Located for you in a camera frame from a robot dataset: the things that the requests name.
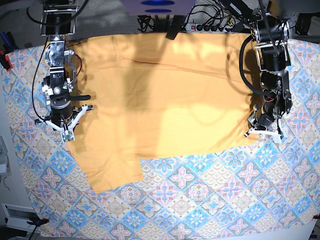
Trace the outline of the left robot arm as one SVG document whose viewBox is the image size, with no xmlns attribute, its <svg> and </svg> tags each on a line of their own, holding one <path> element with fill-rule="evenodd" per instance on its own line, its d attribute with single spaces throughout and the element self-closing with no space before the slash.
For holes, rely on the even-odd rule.
<svg viewBox="0 0 320 240">
<path fill-rule="evenodd" d="M 282 117 L 292 108 L 289 72 L 291 64 L 288 49 L 290 26 L 287 20 L 271 16 L 264 7 L 253 10 L 247 20 L 251 34 L 244 40 L 239 52 L 239 72 L 244 84 L 255 94 L 262 96 L 262 106 L 254 105 L 248 118 L 249 130 L 244 134 L 268 135 L 281 141 Z M 244 51 L 249 42 L 254 46 L 260 70 L 259 84 L 255 88 L 244 74 Z"/>
</svg>

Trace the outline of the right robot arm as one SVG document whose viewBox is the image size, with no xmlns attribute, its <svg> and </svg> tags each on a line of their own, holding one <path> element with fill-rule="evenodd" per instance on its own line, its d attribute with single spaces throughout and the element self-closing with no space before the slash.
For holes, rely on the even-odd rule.
<svg viewBox="0 0 320 240">
<path fill-rule="evenodd" d="M 74 50 L 67 46 L 67 36 L 75 33 L 76 17 L 81 7 L 75 0 L 44 0 L 40 32 L 48 43 L 42 52 L 49 74 L 43 78 L 41 90 L 50 108 L 47 116 L 34 122 L 44 123 L 59 132 L 63 141 L 74 139 L 74 129 L 81 117 L 93 109 L 92 105 L 73 106 L 74 101 L 87 101 L 90 95 L 72 95 L 77 81 L 77 68 L 72 63 Z"/>
</svg>

